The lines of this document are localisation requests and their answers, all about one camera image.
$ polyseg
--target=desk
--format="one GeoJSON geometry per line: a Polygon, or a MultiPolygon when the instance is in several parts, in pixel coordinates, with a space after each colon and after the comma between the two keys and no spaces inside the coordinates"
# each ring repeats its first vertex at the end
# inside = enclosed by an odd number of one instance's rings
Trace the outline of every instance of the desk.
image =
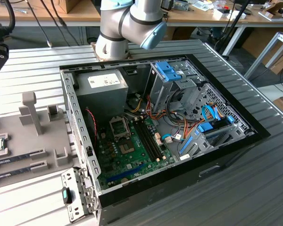
{"type": "MultiPolygon", "coordinates": [[[[20,2],[17,4],[12,4],[12,7],[28,7],[27,3],[20,2]]],[[[42,26],[55,26],[51,17],[44,8],[33,7],[37,18],[42,26]]],[[[15,11],[16,16],[16,26],[38,26],[33,14],[30,10],[26,10],[27,14],[15,11]]],[[[68,14],[59,13],[68,26],[99,26],[100,25],[100,15],[96,8],[90,0],[80,1],[71,12],[68,14]]],[[[0,4],[0,23],[2,25],[8,25],[9,16],[8,11],[5,6],[0,4]]]]}
{"type": "MultiPolygon", "coordinates": [[[[231,167],[156,202],[111,226],[283,225],[283,113],[199,40],[164,41],[151,51],[129,44],[133,58],[194,54],[271,134],[231,167]]],[[[59,66],[96,62],[90,46],[12,50],[0,72],[0,104],[8,115],[18,93],[34,91],[38,110],[65,110],[59,66]]],[[[68,226],[60,174],[0,188],[0,225],[68,226]]],[[[92,216],[76,226],[96,226],[92,216]]]]}
{"type": "MultiPolygon", "coordinates": [[[[13,4],[14,7],[27,7],[25,2],[13,4]]],[[[227,6],[233,8],[233,4],[228,0],[227,6]]],[[[45,9],[35,8],[35,13],[39,18],[42,26],[54,26],[51,18],[45,9]]],[[[236,27],[238,28],[231,41],[223,52],[223,55],[229,55],[234,48],[236,42],[247,27],[283,27],[283,23],[269,22],[258,14],[258,9],[252,9],[253,15],[247,15],[245,19],[240,20],[236,27]]],[[[31,13],[23,14],[15,11],[16,26],[37,26],[37,23],[31,13]]],[[[60,14],[67,22],[68,26],[99,26],[100,15],[90,0],[82,0],[69,14],[60,14]]],[[[0,23],[8,24],[8,12],[4,6],[0,4],[0,23]]],[[[215,20],[213,18],[213,11],[206,12],[190,6],[190,11],[171,10],[168,15],[167,25],[180,27],[225,27],[228,19],[223,18],[215,20]]]]}

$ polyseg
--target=expansion slot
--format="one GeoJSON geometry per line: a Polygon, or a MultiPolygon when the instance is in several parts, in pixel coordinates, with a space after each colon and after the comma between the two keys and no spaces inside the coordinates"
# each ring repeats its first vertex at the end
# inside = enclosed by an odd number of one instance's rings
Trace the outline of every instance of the expansion slot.
{"type": "Polygon", "coordinates": [[[140,165],[140,166],[138,166],[138,167],[136,167],[134,169],[131,169],[131,170],[128,170],[126,172],[123,172],[123,173],[117,174],[115,176],[112,176],[110,178],[107,178],[106,181],[107,182],[111,182],[111,181],[115,181],[115,180],[119,180],[119,179],[125,178],[128,175],[131,175],[131,174],[139,172],[142,169],[142,167],[144,167],[144,164],[142,164],[142,165],[140,165]]]}
{"type": "Polygon", "coordinates": [[[17,156],[12,156],[12,157],[8,157],[8,158],[0,159],[0,165],[12,163],[12,162],[15,162],[15,161],[20,161],[20,160],[23,160],[23,159],[29,159],[32,154],[37,154],[37,153],[40,153],[40,152],[42,152],[42,150],[38,150],[38,151],[26,153],[26,154],[21,154],[21,155],[17,155],[17,156]]]}
{"type": "Polygon", "coordinates": [[[137,122],[134,122],[133,125],[151,161],[156,161],[157,158],[161,159],[163,154],[160,152],[159,148],[154,142],[152,135],[148,131],[147,126],[144,124],[144,122],[137,121],[137,122]]]}

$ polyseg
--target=wire bundle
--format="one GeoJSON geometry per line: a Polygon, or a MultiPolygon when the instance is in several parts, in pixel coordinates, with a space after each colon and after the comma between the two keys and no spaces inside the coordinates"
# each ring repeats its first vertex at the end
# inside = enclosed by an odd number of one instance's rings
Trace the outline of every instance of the wire bundle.
{"type": "Polygon", "coordinates": [[[132,113],[137,112],[141,107],[141,102],[142,102],[142,99],[139,100],[137,107],[134,110],[131,110],[130,112],[132,112],[132,113]]]}
{"type": "Polygon", "coordinates": [[[94,116],[93,116],[93,114],[92,114],[92,112],[91,111],[89,111],[89,109],[86,109],[86,111],[91,115],[91,117],[92,117],[92,120],[93,120],[93,123],[94,123],[94,146],[96,145],[96,136],[97,136],[97,129],[96,129],[96,122],[95,122],[95,118],[94,118],[94,116]]]}

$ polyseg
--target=yellow wire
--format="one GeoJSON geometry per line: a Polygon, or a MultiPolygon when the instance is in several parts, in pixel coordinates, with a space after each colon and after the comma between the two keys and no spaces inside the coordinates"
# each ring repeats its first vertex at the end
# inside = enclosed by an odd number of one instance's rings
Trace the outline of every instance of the yellow wire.
{"type": "Polygon", "coordinates": [[[140,99],[140,101],[139,101],[137,107],[136,107],[134,110],[131,111],[132,113],[137,112],[137,111],[140,109],[141,102],[142,102],[142,99],[140,99]]]}

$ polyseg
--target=white connector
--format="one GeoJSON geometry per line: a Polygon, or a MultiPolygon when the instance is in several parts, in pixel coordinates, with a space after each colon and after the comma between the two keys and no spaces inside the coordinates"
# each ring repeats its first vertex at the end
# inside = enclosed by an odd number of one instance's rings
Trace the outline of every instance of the white connector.
{"type": "Polygon", "coordinates": [[[49,40],[47,40],[47,45],[49,46],[49,48],[52,48],[52,43],[49,40]]]}

